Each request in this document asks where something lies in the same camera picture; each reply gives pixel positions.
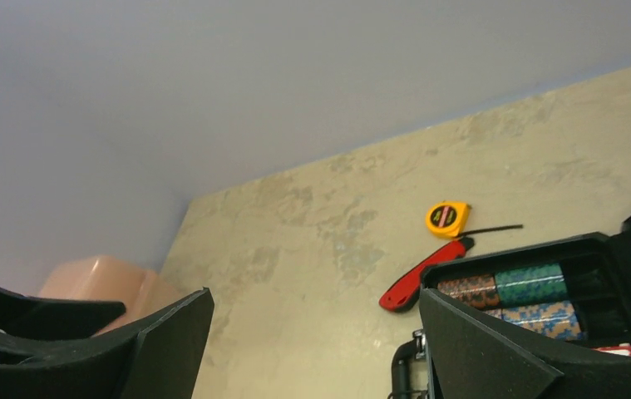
gray wall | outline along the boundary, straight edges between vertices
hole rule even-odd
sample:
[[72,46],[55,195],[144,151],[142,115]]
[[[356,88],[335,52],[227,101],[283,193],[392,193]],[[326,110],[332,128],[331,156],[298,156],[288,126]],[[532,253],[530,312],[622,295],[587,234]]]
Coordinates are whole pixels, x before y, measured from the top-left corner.
[[0,58],[199,195],[631,65],[631,0],[0,0]]
[[60,262],[158,269],[186,201],[0,63],[0,284],[37,292]]

pink object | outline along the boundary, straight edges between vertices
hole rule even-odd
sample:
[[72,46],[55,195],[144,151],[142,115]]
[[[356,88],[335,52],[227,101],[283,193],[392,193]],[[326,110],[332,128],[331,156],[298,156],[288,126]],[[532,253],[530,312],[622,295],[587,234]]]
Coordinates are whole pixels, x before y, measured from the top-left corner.
[[124,303],[124,316],[98,335],[148,316],[183,297],[156,272],[107,255],[58,266],[48,276],[38,296]]

stained surface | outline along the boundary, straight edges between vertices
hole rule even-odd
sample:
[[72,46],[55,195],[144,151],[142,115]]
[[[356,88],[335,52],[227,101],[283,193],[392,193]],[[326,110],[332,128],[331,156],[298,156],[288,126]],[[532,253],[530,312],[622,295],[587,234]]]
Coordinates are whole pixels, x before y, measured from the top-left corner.
[[445,243],[442,200],[473,205],[468,229],[525,224],[470,256],[618,232],[631,68],[196,199],[162,274],[216,302],[194,397],[386,397],[421,320],[377,300]]

open case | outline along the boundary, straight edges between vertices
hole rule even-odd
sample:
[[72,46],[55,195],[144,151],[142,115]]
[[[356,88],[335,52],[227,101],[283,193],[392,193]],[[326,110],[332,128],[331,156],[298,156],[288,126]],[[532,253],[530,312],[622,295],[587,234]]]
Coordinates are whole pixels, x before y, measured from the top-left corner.
[[[543,272],[517,278],[531,269]],[[495,291],[450,289],[481,276],[491,276]],[[631,216],[614,236],[584,234],[461,259],[429,269],[422,284],[429,397],[631,398],[631,357],[597,350],[631,347]],[[559,329],[534,313],[554,303],[571,309],[549,313],[572,317]],[[519,314],[535,324],[517,323]]]

black case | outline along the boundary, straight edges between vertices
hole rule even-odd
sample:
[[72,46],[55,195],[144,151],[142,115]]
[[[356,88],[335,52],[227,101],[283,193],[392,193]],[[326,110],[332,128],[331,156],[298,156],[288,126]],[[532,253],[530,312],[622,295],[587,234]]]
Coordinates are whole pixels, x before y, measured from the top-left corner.
[[[616,307],[630,331],[623,337],[594,334],[598,339],[590,332],[581,344],[558,341],[489,316],[436,289],[443,280],[548,262],[568,268],[587,262],[598,265],[612,293],[582,300]],[[584,234],[461,259],[429,269],[422,284],[421,319],[436,385],[431,397],[631,398],[631,357],[582,346],[631,343],[631,216],[614,236]]]

